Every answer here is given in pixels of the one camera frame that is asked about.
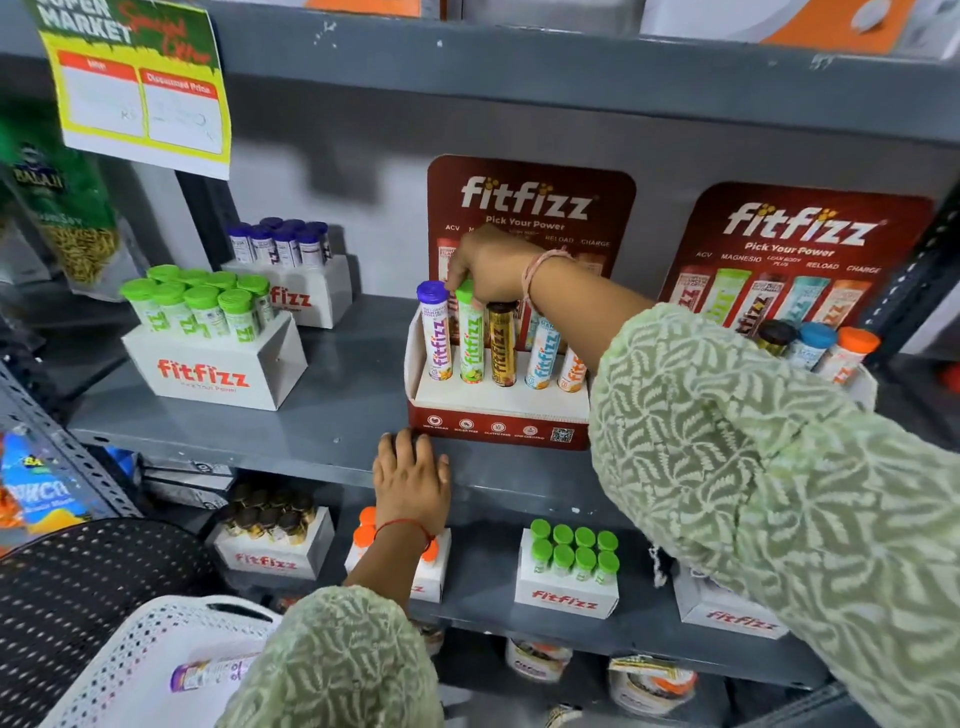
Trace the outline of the person's right hand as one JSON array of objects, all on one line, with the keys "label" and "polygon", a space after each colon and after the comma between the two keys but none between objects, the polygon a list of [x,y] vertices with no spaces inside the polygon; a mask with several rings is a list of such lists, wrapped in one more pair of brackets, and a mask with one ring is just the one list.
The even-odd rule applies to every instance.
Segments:
[{"label": "person's right hand", "polygon": [[475,295],[483,307],[489,303],[522,300],[525,273],[532,263],[546,253],[546,249],[512,236],[493,224],[482,224],[467,232],[457,248],[487,250],[487,294]]}]

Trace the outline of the green-capped striped tube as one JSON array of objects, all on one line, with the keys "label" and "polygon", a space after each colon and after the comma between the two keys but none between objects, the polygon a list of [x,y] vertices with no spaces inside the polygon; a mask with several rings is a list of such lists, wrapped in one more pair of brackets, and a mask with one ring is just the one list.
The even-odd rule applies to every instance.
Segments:
[{"label": "green-capped striped tube", "polygon": [[474,281],[467,277],[456,289],[460,376],[464,383],[481,383],[485,375],[486,309],[474,295]]}]

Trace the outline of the person's left forearm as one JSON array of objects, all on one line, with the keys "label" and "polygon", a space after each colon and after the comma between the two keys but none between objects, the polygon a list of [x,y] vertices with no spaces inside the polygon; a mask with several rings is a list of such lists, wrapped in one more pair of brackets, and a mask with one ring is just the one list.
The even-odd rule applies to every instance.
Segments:
[{"label": "person's left forearm", "polygon": [[436,670],[392,599],[320,588],[265,642],[214,728],[445,728]]}]

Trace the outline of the purple-capped white tube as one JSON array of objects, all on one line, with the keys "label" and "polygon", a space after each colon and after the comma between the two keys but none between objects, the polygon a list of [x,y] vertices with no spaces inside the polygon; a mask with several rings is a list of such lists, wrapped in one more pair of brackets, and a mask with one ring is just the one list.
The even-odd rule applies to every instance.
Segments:
[{"label": "purple-capped white tube", "polygon": [[226,659],[182,663],[171,674],[170,692],[183,694],[223,684],[238,684],[258,657],[258,653],[251,653]]},{"label": "purple-capped white tube", "polygon": [[426,280],[416,287],[423,328],[426,373],[443,382],[452,376],[450,347],[449,291],[438,280]]}]

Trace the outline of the red and white display stand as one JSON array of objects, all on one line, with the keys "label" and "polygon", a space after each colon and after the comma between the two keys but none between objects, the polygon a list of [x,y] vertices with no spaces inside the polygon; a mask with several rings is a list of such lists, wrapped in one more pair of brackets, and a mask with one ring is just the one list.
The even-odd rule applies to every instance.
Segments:
[{"label": "red and white display stand", "polygon": [[[754,344],[766,320],[867,330],[862,315],[933,213],[918,196],[719,183],[696,201],[658,299]],[[872,408],[878,386],[863,360],[840,387]]]},{"label": "red and white display stand", "polygon": [[[430,163],[426,185],[427,281],[442,283],[462,236],[484,224],[543,249],[565,251],[585,270],[609,278],[637,196],[634,179],[622,171],[456,154]],[[559,387],[565,343],[559,345],[547,388],[534,390],[524,382],[540,317],[527,302],[518,301],[514,311],[516,379],[511,387],[492,380],[487,310],[484,378],[476,384],[462,381],[455,293],[448,300],[452,375],[444,381],[430,378],[416,302],[403,363],[412,430],[564,451],[588,447],[591,382],[586,375],[582,389],[573,394]]]}]

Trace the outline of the black and gold tube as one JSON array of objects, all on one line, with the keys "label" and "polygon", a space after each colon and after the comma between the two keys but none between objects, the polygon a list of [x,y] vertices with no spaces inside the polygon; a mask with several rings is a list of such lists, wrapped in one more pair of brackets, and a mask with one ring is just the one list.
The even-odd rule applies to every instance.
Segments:
[{"label": "black and gold tube", "polygon": [[512,387],[517,381],[516,301],[491,302],[486,307],[489,331],[491,379],[500,387]]}]

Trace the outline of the grey metal shelf rack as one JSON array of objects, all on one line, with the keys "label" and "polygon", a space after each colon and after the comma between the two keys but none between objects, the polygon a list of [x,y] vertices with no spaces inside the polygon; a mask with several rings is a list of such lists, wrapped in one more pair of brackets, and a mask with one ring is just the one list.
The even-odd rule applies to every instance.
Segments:
[{"label": "grey metal shelf rack", "polygon": [[[568,116],[590,122],[585,136],[556,147],[557,160],[574,161],[573,152],[599,154],[599,122],[611,120],[654,127],[655,167],[649,162],[644,175],[656,177],[644,187],[640,172],[632,175],[642,204],[634,207],[625,249],[621,248],[615,273],[643,290],[660,290],[665,279],[667,253],[676,247],[667,240],[666,222],[655,218],[667,213],[679,220],[681,207],[693,202],[693,173],[706,174],[708,164],[728,163],[727,171],[770,172],[763,177],[782,183],[799,183],[800,172],[787,172],[787,162],[827,163],[827,152],[814,150],[815,142],[846,142],[852,152],[849,164],[830,161],[820,188],[936,182],[945,175],[960,190],[960,54],[933,60],[904,55],[866,55],[814,51],[804,48],[761,46],[730,41],[674,39],[579,33],[522,27],[472,25],[464,22],[416,20],[362,14],[202,0],[210,13],[221,45],[232,119],[240,140],[266,140],[283,132],[296,133],[294,151],[320,150],[320,141],[307,142],[308,133],[319,133],[333,121],[333,112],[346,109],[341,101],[360,101],[374,112],[374,121],[360,124],[380,140],[420,143],[426,150],[427,132],[473,136],[468,141],[490,142],[493,151],[504,151],[507,142],[545,140],[534,132],[535,120],[545,120],[547,131],[563,131]],[[437,111],[438,121],[416,130],[410,121],[387,129],[387,119],[400,125],[407,104],[413,121],[427,121],[426,111]],[[872,144],[918,146],[933,154],[932,171],[910,171],[907,166],[881,166],[866,152]],[[308,373],[306,383],[294,388],[291,407],[259,417],[282,427],[307,426],[307,440],[292,434],[278,435],[266,450],[241,456],[241,468],[265,470],[267,457],[282,475],[308,480],[328,480],[344,487],[371,485],[360,465],[349,457],[359,454],[359,436],[374,435],[375,426],[400,426],[407,420],[401,403],[401,324],[409,323],[412,298],[375,296],[377,272],[402,273],[401,253],[414,252],[414,242],[426,242],[426,232],[400,233],[401,213],[391,213],[386,238],[356,233],[359,282],[364,293],[332,333],[310,334],[308,354],[320,356],[319,373]],[[930,319],[960,283],[960,242],[942,237],[931,242],[934,262],[921,263],[921,243],[911,249],[902,274],[903,292],[878,303],[882,334],[893,334],[877,355],[878,371]],[[563,506],[581,509],[597,524],[615,517],[613,506],[601,494],[588,494],[589,458],[584,452],[546,454],[532,446],[470,443],[447,440],[454,456],[466,465],[480,467],[474,479],[463,482],[464,503],[477,513],[506,516],[533,514]],[[678,616],[667,617],[666,597],[654,597],[653,586],[637,587],[637,598],[627,599],[627,617],[646,615],[659,632],[642,633],[617,616],[599,636],[587,636],[587,651],[624,648],[635,652],[686,661],[694,670],[725,674],[754,682],[785,685],[810,698],[797,698],[757,720],[758,725],[796,728],[841,728],[850,719],[856,728],[874,728],[866,712],[839,687],[827,689],[821,663],[796,640],[782,639],[783,647],[764,647],[779,660],[773,671],[762,669],[761,648],[755,655],[747,637],[707,636],[709,629],[681,626]]]}]

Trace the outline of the blue and white tube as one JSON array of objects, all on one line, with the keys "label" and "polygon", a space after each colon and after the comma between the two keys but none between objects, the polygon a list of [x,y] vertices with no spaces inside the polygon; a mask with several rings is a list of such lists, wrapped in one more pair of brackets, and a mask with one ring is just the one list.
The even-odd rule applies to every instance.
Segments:
[{"label": "blue and white tube", "polygon": [[555,361],[562,343],[562,334],[546,316],[539,316],[530,347],[530,358],[524,383],[534,389],[549,386]]}]

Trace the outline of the white display box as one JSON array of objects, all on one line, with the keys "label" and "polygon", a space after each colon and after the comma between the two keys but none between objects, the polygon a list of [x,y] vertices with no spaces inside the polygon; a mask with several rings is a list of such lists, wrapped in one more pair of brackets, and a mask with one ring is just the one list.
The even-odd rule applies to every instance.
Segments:
[{"label": "white display box", "polygon": [[789,629],[770,610],[717,584],[712,578],[682,564],[672,577],[679,619],[741,635],[779,640]]},{"label": "white display box", "polygon": [[320,506],[309,523],[287,528],[277,525],[268,535],[232,535],[224,525],[218,525],[206,545],[234,572],[314,580],[320,575],[333,538],[330,509]]},{"label": "white display box", "polygon": [[122,337],[152,394],[191,402],[277,411],[307,369],[296,322],[279,312],[253,343],[151,333]]},{"label": "white display box", "polygon": [[619,573],[599,566],[590,576],[581,578],[582,568],[574,560],[564,574],[552,558],[539,559],[543,549],[535,547],[530,528],[522,531],[514,581],[513,600],[517,604],[559,613],[606,620],[620,601]]},{"label": "white display box", "polygon": [[[354,550],[354,530],[351,533],[350,548],[343,564],[348,575],[354,570],[357,563],[368,551],[367,549],[363,555],[360,555]],[[419,560],[411,588],[410,599],[412,601],[416,600],[439,603],[442,600],[448,565],[450,562],[450,550],[452,544],[451,529],[449,527],[445,528],[436,538],[438,538],[439,542],[438,558],[433,564],[424,564],[421,562],[421,560]]]},{"label": "white display box", "polygon": [[291,313],[301,327],[333,329],[354,301],[350,262],[335,255],[323,268],[284,267],[236,260],[222,269],[238,275],[257,274],[270,282],[269,298],[273,308]]}]

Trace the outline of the orange and white tube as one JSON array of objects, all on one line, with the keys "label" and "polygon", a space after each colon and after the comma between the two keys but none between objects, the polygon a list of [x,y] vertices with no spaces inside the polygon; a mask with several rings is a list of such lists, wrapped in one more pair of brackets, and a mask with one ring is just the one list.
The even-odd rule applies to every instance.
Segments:
[{"label": "orange and white tube", "polygon": [[572,346],[567,345],[558,375],[558,387],[568,394],[579,392],[584,386],[587,366]]}]

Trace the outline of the group of green-capped tubes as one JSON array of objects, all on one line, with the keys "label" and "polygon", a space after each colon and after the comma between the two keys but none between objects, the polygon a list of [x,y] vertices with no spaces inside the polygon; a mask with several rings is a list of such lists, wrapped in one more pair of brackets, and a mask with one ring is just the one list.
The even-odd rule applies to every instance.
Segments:
[{"label": "group of green-capped tubes", "polygon": [[618,549],[619,539],[613,531],[552,524],[538,517],[524,533],[520,555],[522,566],[537,577],[573,579],[607,587],[618,581]]},{"label": "group of green-capped tubes", "polygon": [[148,334],[252,344],[277,318],[270,290],[261,274],[161,264],[123,282],[118,293]]}]

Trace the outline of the black-capped tube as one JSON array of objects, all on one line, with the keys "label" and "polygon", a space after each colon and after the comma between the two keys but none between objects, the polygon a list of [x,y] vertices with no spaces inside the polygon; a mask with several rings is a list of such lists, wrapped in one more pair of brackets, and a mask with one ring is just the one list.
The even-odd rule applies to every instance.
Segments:
[{"label": "black-capped tube", "polygon": [[798,328],[789,321],[766,320],[757,328],[753,341],[772,357],[782,358],[798,335]]}]

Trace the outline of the white plastic basket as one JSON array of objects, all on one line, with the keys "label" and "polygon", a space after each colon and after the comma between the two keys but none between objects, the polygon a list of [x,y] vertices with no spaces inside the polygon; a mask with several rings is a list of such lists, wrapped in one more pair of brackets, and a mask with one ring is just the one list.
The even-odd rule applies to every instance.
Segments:
[{"label": "white plastic basket", "polygon": [[282,615],[226,595],[162,596],[136,609],[38,728],[214,728],[239,681],[174,690],[180,668],[258,655]]}]

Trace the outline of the blue-capped tube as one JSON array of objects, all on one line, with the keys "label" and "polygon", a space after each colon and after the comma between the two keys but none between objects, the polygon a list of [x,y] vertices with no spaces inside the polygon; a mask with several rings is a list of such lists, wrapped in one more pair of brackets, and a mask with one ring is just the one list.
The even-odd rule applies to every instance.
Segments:
[{"label": "blue-capped tube", "polygon": [[805,321],[786,350],[784,359],[793,367],[812,371],[837,341],[837,330],[817,321]]}]

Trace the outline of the orange and white box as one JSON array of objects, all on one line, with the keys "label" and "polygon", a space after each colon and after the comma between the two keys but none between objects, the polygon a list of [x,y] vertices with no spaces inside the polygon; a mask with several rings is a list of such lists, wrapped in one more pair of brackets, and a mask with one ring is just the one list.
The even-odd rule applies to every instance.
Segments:
[{"label": "orange and white box", "polygon": [[960,0],[645,0],[640,32],[949,60],[960,57]]}]

